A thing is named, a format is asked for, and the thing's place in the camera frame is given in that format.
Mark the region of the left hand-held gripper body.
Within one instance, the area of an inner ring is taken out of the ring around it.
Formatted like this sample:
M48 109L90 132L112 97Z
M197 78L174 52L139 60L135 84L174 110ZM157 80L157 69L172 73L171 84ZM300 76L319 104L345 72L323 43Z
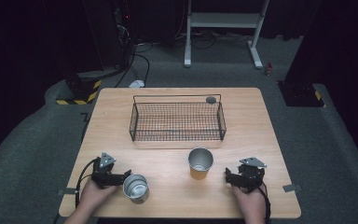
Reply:
M125 175L113 174L112 170L116 159L103 152L93 163L91 180L101 189L110 186L120 186L124 183Z

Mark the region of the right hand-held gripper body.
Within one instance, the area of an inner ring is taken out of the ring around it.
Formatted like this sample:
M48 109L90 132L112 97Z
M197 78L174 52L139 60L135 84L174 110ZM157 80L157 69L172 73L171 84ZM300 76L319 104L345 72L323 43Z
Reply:
M264 184L265 168L267 165L255 157L240 160L236 176L240 180L240 189L247 193L259 189Z

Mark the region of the silver metal cup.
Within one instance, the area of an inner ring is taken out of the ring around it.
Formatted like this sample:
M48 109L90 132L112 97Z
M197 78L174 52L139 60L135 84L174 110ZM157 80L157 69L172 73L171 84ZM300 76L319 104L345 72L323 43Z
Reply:
M123 183L123 193L133 203L144 203L149 196L149 187L143 175L130 175Z

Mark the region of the orange cup with silver inside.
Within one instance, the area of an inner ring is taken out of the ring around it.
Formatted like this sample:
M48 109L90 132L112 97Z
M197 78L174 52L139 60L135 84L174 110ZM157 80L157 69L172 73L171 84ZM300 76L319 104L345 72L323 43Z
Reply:
M209 149L197 147L189 152L187 161L190 175L196 180L202 180L213 167L214 158Z

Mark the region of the black wire basket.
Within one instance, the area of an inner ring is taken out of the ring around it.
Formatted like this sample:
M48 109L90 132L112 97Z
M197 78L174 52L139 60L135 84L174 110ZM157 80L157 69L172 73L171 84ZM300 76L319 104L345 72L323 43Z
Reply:
M215 97L215 104L206 98ZM134 95L132 141L223 141L227 132L220 94Z

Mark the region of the person's left hand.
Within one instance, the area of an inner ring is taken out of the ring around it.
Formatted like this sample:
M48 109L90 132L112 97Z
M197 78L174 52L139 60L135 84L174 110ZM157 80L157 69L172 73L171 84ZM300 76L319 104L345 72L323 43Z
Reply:
M117 190L117 186L108 186L101 189L93 180L89 179L82 190L78 206L83 209L94 211Z

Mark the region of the person's right hand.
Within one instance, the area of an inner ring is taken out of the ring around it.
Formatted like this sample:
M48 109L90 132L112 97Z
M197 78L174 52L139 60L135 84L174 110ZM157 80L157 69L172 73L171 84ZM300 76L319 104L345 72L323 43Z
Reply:
M245 193L242 189L232 186L233 194L237 200L243 218L245 217L266 217L265 188L255 189L250 193Z

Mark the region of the black yellow striped stand base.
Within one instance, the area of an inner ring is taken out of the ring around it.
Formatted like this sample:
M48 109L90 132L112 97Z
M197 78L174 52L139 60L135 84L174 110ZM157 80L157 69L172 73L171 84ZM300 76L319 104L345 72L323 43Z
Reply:
M82 80L78 75L70 75L65 78L65 84L72 93L72 98L57 98L58 105L88 105L96 98L102 81Z

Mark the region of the black equipment rack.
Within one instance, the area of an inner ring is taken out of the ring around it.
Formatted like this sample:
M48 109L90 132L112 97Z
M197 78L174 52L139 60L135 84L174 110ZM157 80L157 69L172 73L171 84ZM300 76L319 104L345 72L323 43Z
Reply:
M83 0L103 70L121 70L131 42L129 0Z

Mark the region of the white metal stand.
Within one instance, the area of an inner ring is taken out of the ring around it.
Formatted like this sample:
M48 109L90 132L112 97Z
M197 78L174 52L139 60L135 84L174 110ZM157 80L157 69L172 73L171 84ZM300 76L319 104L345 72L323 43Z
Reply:
M247 42L256 69L264 65L259 57L256 44L267 14L270 0L263 0L259 13L211 13L193 12L192 0L187 0L186 12L186 44L184 53L184 67L191 66L191 29L196 28L241 28L254 29L252 39Z

